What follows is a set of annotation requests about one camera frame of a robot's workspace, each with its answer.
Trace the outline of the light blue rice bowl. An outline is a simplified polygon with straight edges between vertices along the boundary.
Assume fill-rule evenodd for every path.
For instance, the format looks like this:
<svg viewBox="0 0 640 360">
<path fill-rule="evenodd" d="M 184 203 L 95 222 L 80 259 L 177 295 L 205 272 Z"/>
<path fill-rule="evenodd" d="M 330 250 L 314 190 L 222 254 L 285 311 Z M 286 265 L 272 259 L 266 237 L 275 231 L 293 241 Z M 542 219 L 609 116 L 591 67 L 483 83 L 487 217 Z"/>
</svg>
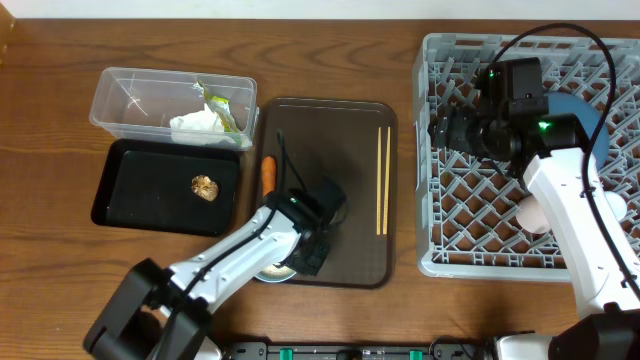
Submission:
<svg viewBox="0 0 640 360">
<path fill-rule="evenodd" d="M 280 283 L 291 279 L 296 274 L 297 272 L 289 267 L 271 265 L 260 271 L 255 278 L 265 283 Z"/>
</svg>

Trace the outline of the blue plate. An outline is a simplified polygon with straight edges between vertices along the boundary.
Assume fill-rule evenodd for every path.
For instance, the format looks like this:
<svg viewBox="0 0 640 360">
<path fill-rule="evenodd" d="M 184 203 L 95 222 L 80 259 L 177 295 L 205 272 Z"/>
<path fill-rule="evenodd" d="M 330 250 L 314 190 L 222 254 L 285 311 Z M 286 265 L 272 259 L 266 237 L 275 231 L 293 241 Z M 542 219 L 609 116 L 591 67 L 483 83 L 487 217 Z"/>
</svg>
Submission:
<svg viewBox="0 0 640 360">
<path fill-rule="evenodd" d="M 592 136 L 597 123 L 600 120 L 600 113 L 592 107 L 586 100 L 575 95 L 563 92 L 546 93 L 548 97 L 549 113 L 559 115 L 564 113 L 575 114 L 580 120 L 583 128 L 589 137 Z M 601 129 L 594 145 L 593 155 L 596 159 L 597 170 L 600 171 L 608 158 L 610 139 L 605 127 Z"/>
</svg>

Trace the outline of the brown food scrap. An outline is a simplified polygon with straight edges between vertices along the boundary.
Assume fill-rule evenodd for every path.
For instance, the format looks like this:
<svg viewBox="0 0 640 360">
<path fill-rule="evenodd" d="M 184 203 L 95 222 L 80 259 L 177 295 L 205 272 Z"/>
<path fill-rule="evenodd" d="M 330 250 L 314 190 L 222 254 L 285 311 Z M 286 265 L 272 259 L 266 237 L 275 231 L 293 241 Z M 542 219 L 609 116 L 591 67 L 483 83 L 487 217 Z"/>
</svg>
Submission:
<svg viewBox="0 0 640 360">
<path fill-rule="evenodd" d="M 219 194 L 219 185 L 206 175 L 198 175 L 192 179 L 191 189 L 198 197 L 213 202 Z"/>
</svg>

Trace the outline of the white tissue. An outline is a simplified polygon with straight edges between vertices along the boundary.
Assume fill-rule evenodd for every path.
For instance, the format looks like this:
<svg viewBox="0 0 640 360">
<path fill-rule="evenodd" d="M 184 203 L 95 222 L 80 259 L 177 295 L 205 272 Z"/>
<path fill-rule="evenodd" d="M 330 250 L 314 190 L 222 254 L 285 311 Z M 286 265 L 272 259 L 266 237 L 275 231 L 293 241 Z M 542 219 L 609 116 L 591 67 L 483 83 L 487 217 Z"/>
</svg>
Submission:
<svg viewBox="0 0 640 360">
<path fill-rule="evenodd" d="M 172 130 L 194 130 L 224 132 L 224 125 L 218 113 L 212 111 L 207 104 L 197 112 L 172 118 L 169 122 Z"/>
</svg>

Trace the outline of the yellow green snack wrapper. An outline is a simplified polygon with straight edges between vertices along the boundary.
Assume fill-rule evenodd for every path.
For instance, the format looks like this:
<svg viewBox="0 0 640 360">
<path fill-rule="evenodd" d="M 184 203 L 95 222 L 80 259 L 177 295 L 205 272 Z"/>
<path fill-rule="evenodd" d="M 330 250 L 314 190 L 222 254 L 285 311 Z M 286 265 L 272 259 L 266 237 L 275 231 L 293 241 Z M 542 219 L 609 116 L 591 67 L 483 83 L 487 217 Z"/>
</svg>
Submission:
<svg viewBox="0 0 640 360">
<path fill-rule="evenodd" d="M 241 130 L 231 114 L 229 100 L 211 94 L 201 81 L 197 82 L 197 88 L 204 97 L 204 110 L 213 116 L 208 128 L 214 132 L 226 133 L 234 143 L 242 145 Z"/>
</svg>

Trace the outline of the light blue cup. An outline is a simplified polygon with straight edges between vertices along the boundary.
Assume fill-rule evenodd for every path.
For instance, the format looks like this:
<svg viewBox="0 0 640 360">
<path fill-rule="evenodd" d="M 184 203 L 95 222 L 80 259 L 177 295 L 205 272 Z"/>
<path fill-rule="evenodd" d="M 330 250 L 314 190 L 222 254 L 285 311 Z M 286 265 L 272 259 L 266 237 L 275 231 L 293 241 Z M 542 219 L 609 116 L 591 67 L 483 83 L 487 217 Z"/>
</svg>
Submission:
<svg viewBox="0 0 640 360">
<path fill-rule="evenodd" d="M 612 212 L 614 213 L 615 218 L 618 222 L 621 222 L 627 214 L 627 204 L 624 198 L 621 195 L 611 191 L 607 191 L 605 193 L 605 196 Z"/>
</svg>

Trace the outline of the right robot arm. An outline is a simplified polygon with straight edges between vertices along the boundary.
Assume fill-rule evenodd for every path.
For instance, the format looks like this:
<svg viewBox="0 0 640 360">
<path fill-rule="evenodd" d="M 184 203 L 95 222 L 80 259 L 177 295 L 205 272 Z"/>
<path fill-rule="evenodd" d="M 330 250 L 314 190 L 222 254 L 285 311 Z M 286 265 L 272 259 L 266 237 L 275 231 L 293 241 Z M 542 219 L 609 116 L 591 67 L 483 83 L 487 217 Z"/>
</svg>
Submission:
<svg viewBox="0 0 640 360">
<path fill-rule="evenodd" d="M 510 164 L 550 225 L 580 317 L 555 336 L 498 337 L 484 356 L 638 358 L 639 262 L 597 175 L 597 132 L 572 113 L 550 114 L 537 58 L 492 61 L 476 87 L 478 108 L 447 107 L 429 127 L 432 145 Z"/>
</svg>

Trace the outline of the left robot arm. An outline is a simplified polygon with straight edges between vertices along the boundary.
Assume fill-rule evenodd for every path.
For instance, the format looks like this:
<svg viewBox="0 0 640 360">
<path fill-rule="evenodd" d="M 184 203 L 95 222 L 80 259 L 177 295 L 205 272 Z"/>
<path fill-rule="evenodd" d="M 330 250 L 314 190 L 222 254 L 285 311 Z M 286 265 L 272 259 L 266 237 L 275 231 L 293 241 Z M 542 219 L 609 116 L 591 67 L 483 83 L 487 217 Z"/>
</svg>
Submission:
<svg viewBox="0 0 640 360">
<path fill-rule="evenodd" d="M 213 313 L 265 268 L 314 273 L 346 195 L 326 179 L 311 191 L 272 192 L 241 228 L 195 257 L 163 269 L 147 258 L 126 274 L 83 340 L 95 359 L 217 359 L 207 340 Z"/>
</svg>

